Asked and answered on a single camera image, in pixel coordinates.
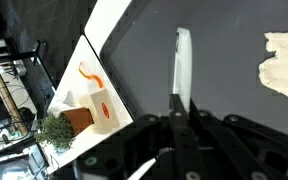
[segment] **gray table surface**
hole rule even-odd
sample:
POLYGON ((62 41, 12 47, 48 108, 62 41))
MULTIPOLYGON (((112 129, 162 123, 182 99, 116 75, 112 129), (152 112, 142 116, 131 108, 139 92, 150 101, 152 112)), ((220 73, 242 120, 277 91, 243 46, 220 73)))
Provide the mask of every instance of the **gray table surface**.
POLYGON ((288 97, 264 87, 265 32, 288 32, 288 0, 154 0, 109 63, 141 114, 168 111, 177 27, 193 42, 192 98, 218 118, 239 114, 288 134, 288 97))

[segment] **orange circle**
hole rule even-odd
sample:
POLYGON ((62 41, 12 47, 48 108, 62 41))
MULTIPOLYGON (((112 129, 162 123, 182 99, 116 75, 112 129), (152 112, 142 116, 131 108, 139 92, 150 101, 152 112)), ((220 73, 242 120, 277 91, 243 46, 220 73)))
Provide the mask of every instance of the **orange circle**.
POLYGON ((103 109, 105 117, 107 119, 110 119, 110 113, 108 112, 108 109, 107 109, 107 107, 106 107, 106 105, 104 103, 102 103, 102 109, 103 109))

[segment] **potted plant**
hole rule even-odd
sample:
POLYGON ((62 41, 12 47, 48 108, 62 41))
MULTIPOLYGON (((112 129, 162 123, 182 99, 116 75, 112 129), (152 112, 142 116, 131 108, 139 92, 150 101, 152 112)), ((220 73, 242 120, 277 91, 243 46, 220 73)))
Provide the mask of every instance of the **potted plant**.
POLYGON ((91 124, 94 121, 87 108, 62 111, 58 116, 48 115, 35 138, 37 142, 53 144, 56 149, 69 149, 74 138, 91 124))

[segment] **green plant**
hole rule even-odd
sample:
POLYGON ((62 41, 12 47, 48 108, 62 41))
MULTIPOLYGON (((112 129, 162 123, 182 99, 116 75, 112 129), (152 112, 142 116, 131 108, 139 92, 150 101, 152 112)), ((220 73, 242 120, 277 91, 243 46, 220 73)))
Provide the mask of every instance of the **green plant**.
POLYGON ((73 128, 70 121, 60 114, 57 117, 50 114, 42 121, 42 130, 35 135, 37 142, 46 141, 56 149, 69 149, 74 141, 73 128))

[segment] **white box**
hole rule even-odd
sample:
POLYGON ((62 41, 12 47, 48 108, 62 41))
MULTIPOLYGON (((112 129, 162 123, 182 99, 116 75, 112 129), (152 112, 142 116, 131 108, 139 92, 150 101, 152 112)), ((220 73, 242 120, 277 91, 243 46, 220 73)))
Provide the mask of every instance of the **white box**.
POLYGON ((88 108, 100 133, 108 133, 120 127, 107 89, 89 95, 88 108))

